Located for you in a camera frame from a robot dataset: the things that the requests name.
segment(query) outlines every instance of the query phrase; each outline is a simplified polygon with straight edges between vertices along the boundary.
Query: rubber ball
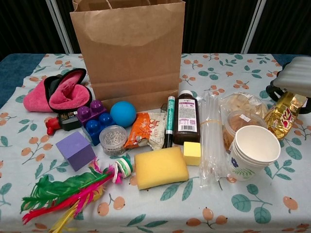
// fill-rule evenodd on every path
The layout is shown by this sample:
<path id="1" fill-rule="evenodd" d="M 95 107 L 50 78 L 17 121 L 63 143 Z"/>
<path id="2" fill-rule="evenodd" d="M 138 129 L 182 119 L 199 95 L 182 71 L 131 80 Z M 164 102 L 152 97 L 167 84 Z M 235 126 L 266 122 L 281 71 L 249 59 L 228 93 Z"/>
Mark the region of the rubber ball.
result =
<path id="1" fill-rule="evenodd" d="M 110 115 L 117 125 L 126 128 L 134 123 L 136 119 L 136 109 L 131 103 L 120 101 L 112 106 Z"/>

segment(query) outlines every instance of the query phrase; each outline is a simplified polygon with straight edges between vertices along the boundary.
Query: white paper cup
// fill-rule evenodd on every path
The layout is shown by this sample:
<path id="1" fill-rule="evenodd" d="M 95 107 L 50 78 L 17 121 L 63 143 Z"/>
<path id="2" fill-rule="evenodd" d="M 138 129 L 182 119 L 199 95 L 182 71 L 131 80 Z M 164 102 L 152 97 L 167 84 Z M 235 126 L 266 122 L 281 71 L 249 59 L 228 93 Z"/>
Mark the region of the white paper cup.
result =
<path id="1" fill-rule="evenodd" d="M 261 126 L 240 128 L 231 144 L 231 176 L 246 181 L 278 159 L 281 146 L 277 138 Z"/>

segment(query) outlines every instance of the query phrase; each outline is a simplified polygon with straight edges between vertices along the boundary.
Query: white bottle cap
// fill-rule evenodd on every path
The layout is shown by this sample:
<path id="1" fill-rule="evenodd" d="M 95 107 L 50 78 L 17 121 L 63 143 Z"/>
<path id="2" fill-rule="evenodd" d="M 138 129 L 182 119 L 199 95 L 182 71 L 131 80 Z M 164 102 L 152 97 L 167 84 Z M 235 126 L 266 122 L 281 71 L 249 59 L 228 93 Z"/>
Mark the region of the white bottle cap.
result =
<path id="1" fill-rule="evenodd" d="M 189 95 L 193 96 L 193 93 L 191 91 L 188 91 L 188 90 L 183 90 L 183 91 L 179 92 L 179 96 L 181 96 L 182 94 L 189 94 Z"/>

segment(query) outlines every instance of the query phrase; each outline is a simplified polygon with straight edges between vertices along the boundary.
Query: yellow sponge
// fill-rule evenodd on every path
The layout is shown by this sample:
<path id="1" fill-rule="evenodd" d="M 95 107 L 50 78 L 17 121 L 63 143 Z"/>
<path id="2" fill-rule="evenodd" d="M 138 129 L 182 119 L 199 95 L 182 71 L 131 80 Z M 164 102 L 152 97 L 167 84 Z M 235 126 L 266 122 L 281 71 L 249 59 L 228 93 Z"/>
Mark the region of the yellow sponge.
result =
<path id="1" fill-rule="evenodd" d="M 135 155 L 135 171 L 138 189 L 189 179 L 180 147 Z"/>
<path id="2" fill-rule="evenodd" d="M 201 144 L 197 142 L 185 142 L 184 159 L 187 165 L 199 166 L 201 160 Z"/>

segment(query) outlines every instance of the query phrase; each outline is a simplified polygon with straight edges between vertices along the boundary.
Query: purple toy block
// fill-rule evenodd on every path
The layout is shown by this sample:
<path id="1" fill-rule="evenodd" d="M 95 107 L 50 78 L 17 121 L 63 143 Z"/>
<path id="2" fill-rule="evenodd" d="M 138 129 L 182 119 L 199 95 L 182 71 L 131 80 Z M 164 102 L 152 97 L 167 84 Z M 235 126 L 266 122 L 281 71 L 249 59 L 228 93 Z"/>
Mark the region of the purple toy block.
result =
<path id="1" fill-rule="evenodd" d="M 79 132 L 65 137 L 56 146 L 75 171 L 95 158 L 91 144 Z"/>
<path id="2" fill-rule="evenodd" d="M 107 109 L 99 100 L 93 100 L 89 106 L 90 107 L 83 106 L 77 110 L 77 117 L 83 126 L 85 126 L 89 120 L 97 119 L 100 114 L 107 112 Z"/>

